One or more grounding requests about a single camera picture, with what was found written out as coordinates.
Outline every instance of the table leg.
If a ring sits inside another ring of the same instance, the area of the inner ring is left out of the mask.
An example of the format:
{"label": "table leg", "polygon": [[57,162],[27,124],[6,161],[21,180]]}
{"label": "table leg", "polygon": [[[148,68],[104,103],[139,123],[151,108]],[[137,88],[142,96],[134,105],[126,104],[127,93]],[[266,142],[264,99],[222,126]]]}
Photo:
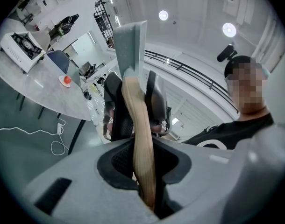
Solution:
{"label": "table leg", "polygon": [[22,105],[23,105],[24,99],[25,99],[25,96],[23,95],[22,100],[21,100],[21,103],[20,103],[19,111],[21,111],[21,109],[22,109]]}
{"label": "table leg", "polygon": [[42,115],[44,109],[45,109],[45,107],[42,107],[42,108],[41,108],[41,111],[40,111],[40,113],[39,113],[38,119],[40,119],[40,117],[41,117],[41,115]]}
{"label": "table leg", "polygon": [[72,153],[72,150],[73,150],[73,148],[74,148],[74,145],[75,145],[75,143],[76,143],[76,140],[77,140],[77,138],[78,138],[78,136],[79,136],[79,134],[80,134],[80,132],[81,132],[81,130],[82,130],[82,127],[83,127],[83,125],[85,124],[85,122],[86,122],[85,120],[81,120],[80,124],[78,125],[78,128],[77,128],[77,130],[76,130],[76,132],[75,132],[75,134],[74,134],[74,137],[73,137],[73,139],[72,139],[72,142],[71,142],[71,144],[70,144],[68,155],[70,155],[70,154]]}

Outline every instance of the power adapter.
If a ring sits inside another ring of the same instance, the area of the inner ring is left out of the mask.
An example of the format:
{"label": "power adapter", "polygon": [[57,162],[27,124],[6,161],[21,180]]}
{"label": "power adapter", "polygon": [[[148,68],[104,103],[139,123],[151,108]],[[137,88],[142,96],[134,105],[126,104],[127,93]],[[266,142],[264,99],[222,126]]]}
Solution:
{"label": "power adapter", "polygon": [[57,124],[57,134],[61,134],[62,133],[62,124],[58,123]]}

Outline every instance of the black railing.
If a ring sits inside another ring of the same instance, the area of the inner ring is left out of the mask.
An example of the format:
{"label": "black railing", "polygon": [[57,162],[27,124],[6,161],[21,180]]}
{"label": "black railing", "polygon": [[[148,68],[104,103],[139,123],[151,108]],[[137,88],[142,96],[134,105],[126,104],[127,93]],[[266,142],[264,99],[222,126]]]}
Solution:
{"label": "black railing", "polygon": [[97,2],[95,3],[94,18],[108,47],[114,48],[113,27],[105,10],[105,3],[108,3],[108,1],[104,2],[102,0],[97,0]]}
{"label": "black railing", "polygon": [[198,70],[180,62],[177,60],[174,60],[170,57],[158,54],[153,51],[145,50],[144,55],[146,57],[149,57],[150,59],[154,59],[157,61],[160,61],[164,64],[167,64],[176,70],[179,70],[181,72],[186,73],[187,75],[192,76],[193,78],[199,80],[202,82],[204,85],[206,85],[210,90],[215,91],[218,93],[222,98],[224,98],[238,113],[238,110],[235,108],[233,105],[232,99],[228,95],[228,92],[226,89],[224,89],[221,85],[216,83],[213,79],[209,78],[208,76],[204,75],[203,73],[199,72]]}

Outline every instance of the wooden stick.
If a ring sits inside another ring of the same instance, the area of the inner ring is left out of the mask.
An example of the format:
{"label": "wooden stick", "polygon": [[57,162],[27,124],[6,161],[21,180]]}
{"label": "wooden stick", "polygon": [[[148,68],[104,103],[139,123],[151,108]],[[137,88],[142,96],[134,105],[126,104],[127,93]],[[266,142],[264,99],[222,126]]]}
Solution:
{"label": "wooden stick", "polygon": [[124,77],[122,94],[135,127],[134,174],[141,186],[141,198],[154,211],[156,176],[153,142],[144,93],[137,77]]}

